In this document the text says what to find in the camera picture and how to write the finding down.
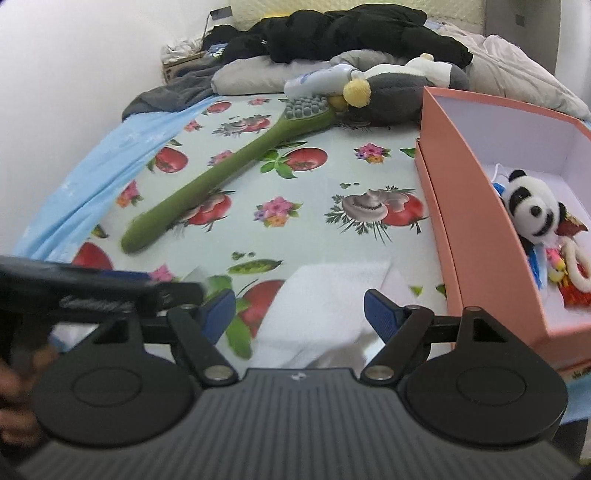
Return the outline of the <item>person's left hand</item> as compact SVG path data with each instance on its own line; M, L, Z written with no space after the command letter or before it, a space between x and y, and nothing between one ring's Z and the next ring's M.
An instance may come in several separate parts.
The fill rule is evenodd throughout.
M25 377L1 361L1 400L6 403L1 408L1 439L5 443L32 448L40 442L41 429L30 407L31 392L58 356L51 345L37 350L32 357L32 373Z

